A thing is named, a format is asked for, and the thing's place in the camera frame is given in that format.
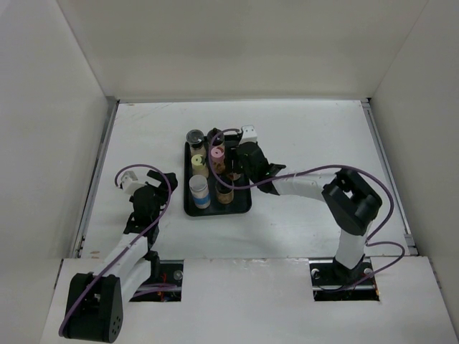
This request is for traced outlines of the black pointed cap bottle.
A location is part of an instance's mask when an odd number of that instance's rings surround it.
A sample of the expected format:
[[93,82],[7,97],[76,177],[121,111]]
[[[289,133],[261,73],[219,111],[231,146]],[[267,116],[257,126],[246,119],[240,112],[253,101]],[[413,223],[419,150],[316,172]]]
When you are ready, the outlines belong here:
[[234,190],[225,186],[223,183],[216,181],[216,197],[218,202],[223,205],[232,203],[234,199]]
[[207,133],[207,140],[210,148],[220,147],[224,149],[224,133],[220,129],[212,128]]

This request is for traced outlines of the pink cap spice shaker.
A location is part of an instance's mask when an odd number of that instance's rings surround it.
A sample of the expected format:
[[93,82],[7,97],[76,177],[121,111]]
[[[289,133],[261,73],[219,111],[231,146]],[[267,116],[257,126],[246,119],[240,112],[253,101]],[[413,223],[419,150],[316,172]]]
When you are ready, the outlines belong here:
[[220,146],[213,147],[210,151],[212,167],[216,174],[223,174],[226,170],[224,149]]

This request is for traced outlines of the silver lid red label jar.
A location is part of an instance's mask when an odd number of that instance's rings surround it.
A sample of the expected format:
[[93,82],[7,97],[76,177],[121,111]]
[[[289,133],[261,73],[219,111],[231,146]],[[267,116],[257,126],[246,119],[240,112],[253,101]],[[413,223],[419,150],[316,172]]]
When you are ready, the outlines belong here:
[[237,181],[241,178],[242,174],[241,173],[236,173],[236,172],[229,172],[227,174],[227,177],[231,181]]

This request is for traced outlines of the white lid blue band jar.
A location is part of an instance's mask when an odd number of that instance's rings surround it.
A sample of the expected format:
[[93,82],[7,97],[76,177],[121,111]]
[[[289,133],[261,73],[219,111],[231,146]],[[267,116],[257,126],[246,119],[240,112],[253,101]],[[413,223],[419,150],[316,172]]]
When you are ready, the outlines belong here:
[[210,203],[207,179],[202,175],[194,175],[189,179],[189,190],[194,204],[198,209],[206,209]]

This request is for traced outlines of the yellow cap spice shaker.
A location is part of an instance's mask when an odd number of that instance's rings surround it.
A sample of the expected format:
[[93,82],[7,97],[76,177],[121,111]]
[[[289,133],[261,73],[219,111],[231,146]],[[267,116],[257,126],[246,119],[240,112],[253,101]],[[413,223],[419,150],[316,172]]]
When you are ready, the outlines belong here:
[[193,176],[200,175],[209,178],[209,169],[204,155],[196,154],[191,157],[191,170]]

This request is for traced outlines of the black grinder clear lid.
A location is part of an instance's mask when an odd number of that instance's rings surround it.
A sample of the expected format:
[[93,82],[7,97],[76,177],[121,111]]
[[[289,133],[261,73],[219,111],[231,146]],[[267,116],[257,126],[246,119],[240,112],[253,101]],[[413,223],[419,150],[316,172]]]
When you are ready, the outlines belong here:
[[186,134],[186,142],[189,144],[191,157],[196,155],[206,156],[207,150],[204,144],[204,134],[201,130],[190,130]]

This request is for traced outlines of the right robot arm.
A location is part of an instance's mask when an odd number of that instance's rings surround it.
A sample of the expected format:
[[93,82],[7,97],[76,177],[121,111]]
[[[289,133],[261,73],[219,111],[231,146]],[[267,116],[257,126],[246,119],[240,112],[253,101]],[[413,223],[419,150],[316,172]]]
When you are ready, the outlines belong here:
[[341,230],[332,263],[334,278],[344,284],[355,282],[364,258],[367,232],[382,206],[377,192],[352,168],[339,168],[332,174],[302,174],[285,165],[269,163],[252,126],[243,126],[236,134],[237,167],[260,191],[315,199],[327,205]]

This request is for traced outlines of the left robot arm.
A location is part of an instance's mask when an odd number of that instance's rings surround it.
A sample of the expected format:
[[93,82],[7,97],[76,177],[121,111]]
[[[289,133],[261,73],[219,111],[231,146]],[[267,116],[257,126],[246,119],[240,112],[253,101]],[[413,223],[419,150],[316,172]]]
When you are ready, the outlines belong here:
[[160,261],[152,251],[159,221],[178,186],[175,173],[150,167],[147,176],[159,182],[141,183],[131,167],[115,177],[133,205],[115,249],[96,269],[77,273],[70,281],[61,338],[114,343],[123,324],[124,306],[139,287],[154,285],[161,277]]

